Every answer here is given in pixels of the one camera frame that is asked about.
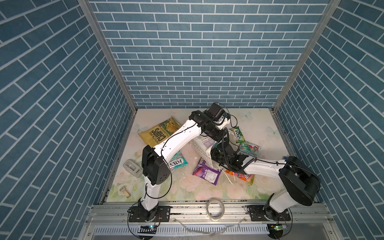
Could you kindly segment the white patterned paper bag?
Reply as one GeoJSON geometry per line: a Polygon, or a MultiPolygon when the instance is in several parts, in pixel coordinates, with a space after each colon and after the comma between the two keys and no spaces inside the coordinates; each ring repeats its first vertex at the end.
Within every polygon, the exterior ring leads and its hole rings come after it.
{"type": "Polygon", "coordinates": [[[213,162],[211,159],[211,149],[217,142],[211,139],[210,137],[198,136],[190,141],[191,146],[194,150],[199,154],[200,158],[203,158],[209,167],[215,170],[221,170],[221,175],[225,176],[230,184],[234,184],[236,182],[234,176],[230,176],[225,172],[225,169],[219,166],[218,163],[213,162]]]}

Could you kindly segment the yellow kettle chips bag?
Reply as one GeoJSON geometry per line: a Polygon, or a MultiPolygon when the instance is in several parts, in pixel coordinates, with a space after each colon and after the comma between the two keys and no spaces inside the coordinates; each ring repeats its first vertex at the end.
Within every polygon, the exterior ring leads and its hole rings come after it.
{"type": "Polygon", "coordinates": [[[181,125],[173,117],[171,117],[164,122],[139,133],[139,136],[146,145],[153,148],[154,146],[167,140],[179,128],[181,128],[181,125]]]}

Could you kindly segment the clear tape roll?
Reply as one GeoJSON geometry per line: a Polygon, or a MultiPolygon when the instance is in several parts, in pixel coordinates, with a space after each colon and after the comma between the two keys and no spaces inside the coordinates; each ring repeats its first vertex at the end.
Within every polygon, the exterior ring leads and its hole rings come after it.
{"type": "Polygon", "coordinates": [[[212,198],[207,202],[206,212],[211,221],[218,222],[225,214],[225,205],[220,199],[212,198]]]}

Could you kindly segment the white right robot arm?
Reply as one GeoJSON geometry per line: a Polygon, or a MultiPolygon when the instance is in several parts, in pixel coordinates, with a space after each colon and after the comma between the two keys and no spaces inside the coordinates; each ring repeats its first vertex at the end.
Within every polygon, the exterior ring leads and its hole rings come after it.
{"type": "Polygon", "coordinates": [[[284,188],[273,193],[263,207],[264,216],[276,221],[280,214],[297,204],[311,206],[320,190],[321,180],[297,157],[287,160],[262,160],[237,153],[221,142],[211,149],[211,158],[219,166],[237,174],[260,175],[280,180],[284,188]]]}

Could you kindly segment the small beige spool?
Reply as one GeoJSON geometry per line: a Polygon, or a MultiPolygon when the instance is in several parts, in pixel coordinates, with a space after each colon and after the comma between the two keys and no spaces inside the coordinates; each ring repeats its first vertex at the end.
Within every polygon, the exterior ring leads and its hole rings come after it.
{"type": "Polygon", "coordinates": [[[131,197],[130,193],[127,190],[127,186],[121,186],[119,188],[119,195],[124,196],[127,199],[129,199],[131,197]]]}

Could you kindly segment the orange snack packet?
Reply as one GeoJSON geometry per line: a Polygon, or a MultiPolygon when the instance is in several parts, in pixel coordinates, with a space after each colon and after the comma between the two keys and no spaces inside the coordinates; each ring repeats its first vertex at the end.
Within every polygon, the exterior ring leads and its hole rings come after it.
{"type": "Polygon", "coordinates": [[[234,172],[229,171],[229,170],[226,170],[225,172],[229,175],[234,176],[235,180],[240,179],[240,180],[247,182],[250,185],[252,185],[254,183],[254,178],[255,178],[254,175],[249,175],[249,174],[244,175],[244,174],[234,173],[234,172]]]}

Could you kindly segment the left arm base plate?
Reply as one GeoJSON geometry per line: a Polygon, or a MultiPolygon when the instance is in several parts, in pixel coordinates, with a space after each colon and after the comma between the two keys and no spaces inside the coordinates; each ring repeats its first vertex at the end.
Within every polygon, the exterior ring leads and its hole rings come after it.
{"type": "Polygon", "coordinates": [[[154,209],[147,211],[142,205],[132,206],[129,210],[130,223],[144,222],[169,222],[171,214],[170,206],[156,206],[154,209]]]}

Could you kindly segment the green Fox's spring tea candy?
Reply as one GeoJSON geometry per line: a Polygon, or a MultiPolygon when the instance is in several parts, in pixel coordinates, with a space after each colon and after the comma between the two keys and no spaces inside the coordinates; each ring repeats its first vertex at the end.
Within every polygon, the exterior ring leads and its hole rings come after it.
{"type": "Polygon", "coordinates": [[[236,143],[243,143],[246,141],[240,127],[234,127],[231,129],[231,131],[235,136],[236,143]]]}

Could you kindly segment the aluminium front rail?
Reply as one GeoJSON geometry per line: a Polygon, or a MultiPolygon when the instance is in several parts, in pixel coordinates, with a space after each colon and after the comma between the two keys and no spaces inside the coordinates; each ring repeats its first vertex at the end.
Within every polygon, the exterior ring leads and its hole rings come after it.
{"type": "Polygon", "coordinates": [[[137,203],[111,203],[93,205],[87,217],[87,225],[123,225],[129,223],[161,224],[232,224],[232,223],[299,223],[331,224],[334,222],[325,204],[296,205],[282,213],[264,211],[263,201],[160,202],[146,216],[137,203]]]}

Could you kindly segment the teal Fox's mint blossom candy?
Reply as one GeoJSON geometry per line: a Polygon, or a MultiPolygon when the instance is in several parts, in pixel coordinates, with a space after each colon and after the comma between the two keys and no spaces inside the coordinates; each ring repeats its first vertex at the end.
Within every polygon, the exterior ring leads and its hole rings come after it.
{"type": "Polygon", "coordinates": [[[256,144],[245,141],[240,144],[239,152],[256,158],[259,155],[260,148],[261,147],[256,144]]]}

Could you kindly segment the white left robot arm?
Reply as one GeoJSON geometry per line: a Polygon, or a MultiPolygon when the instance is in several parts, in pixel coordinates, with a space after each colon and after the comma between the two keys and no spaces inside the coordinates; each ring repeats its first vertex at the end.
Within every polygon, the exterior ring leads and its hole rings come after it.
{"type": "Polygon", "coordinates": [[[231,115],[219,104],[213,103],[205,111],[193,111],[188,120],[160,144],[143,149],[142,168],[145,192],[140,208],[145,213],[155,211],[159,204],[161,184],[171,176],[169,162],[172,157],[194,138],[205,134],[216,142],[225,135],[224,128],[231,122],[231,115]]]}

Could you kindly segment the grey plastic object left edge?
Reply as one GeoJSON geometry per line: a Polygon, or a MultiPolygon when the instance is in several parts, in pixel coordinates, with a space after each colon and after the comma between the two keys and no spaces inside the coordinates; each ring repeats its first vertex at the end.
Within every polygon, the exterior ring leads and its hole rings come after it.
{"type": "Polygon", "coordinates": [[[123,164],[124,169],[136,178],[140,178],[143,174],[143,168],[133,160],[127,160],[123,164]]]}

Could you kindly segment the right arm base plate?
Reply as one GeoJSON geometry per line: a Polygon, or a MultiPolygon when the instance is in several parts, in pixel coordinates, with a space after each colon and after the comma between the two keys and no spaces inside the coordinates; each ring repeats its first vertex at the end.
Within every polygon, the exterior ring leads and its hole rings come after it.
{"type": "Polygon", "coordinates": [[[262,221],[291,221],[291,214],[289,210],[285,210],[282,213],[278,213],[270,207],[262,205],[248,205],[246,206],[246,212],[249,214],[252,222],[262,221]]]}

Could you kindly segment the purple snack packet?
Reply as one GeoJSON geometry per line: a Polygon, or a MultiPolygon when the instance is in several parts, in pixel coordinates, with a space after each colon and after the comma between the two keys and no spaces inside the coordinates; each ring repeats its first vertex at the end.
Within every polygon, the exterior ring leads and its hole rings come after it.
{"type": "Polygon", "coordinates": [[[203,158],[200,158],[199,163],[193,172],[193,176],[199,177],[216,186],[221,172],[221,170],[215,170],[209,167],[207,162],[203,158]]]}

